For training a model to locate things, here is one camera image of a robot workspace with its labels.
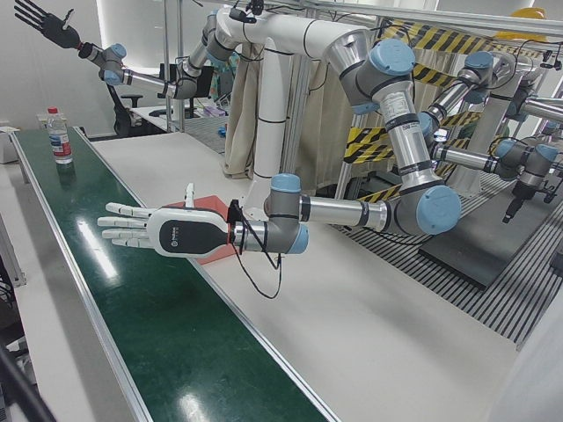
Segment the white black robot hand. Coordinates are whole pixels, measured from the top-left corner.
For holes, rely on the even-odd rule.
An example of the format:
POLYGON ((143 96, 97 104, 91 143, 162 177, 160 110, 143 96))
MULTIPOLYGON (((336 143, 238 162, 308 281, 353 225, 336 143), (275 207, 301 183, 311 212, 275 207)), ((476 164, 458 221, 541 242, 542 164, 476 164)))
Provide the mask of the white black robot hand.
POLYGON ((207 258, 229 242, 230 226, 215 210, 194 205, 194 184, 182 207, 131 207, 109 202, 97 224, 113 244, 152 249, 165 257, 207 258))
POLYGON ((69 9, 64 18, 58 18, 55 14, 40 8, 33 1, 16 0, 14 10, 16 18, 40 32, 59 47, 76 50, 81 48, 82 41, 78 32, 69 25, 75 12, 74 8, 69 9))

